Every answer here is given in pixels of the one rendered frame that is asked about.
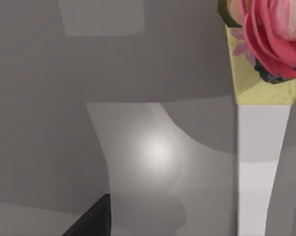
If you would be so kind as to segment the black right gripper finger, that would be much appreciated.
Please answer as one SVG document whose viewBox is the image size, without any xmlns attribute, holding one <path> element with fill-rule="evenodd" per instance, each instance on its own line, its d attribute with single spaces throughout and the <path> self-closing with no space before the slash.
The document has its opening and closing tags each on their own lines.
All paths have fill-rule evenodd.
<svg viewBox="0 0 296 236">
<path fill-rule="evenodd" d="M 61 236 L 111 236 L 110 194 L 104 194 Z"/>
</svg>

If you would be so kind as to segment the yellow plant pot with pink flower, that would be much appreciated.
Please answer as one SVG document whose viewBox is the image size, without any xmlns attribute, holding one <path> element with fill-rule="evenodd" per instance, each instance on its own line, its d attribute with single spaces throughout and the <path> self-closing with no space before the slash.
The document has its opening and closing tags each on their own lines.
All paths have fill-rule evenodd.
<svg viewBox="0 0 296 236">
<path fill-rule="evenodd" d="M 266 236 L 296 100 L 296 0 L 217 0 L 238 107 L 236 236 Z"/>
</svg>

